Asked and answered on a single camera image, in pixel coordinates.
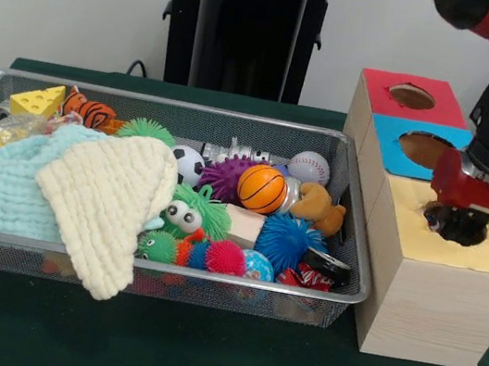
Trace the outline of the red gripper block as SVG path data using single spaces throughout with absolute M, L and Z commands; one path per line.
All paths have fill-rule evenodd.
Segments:
M 464 151 L 447 148 L 441 154 L 431 188 L 439 204 L 489 215 L 489 174 L 478 169 Z

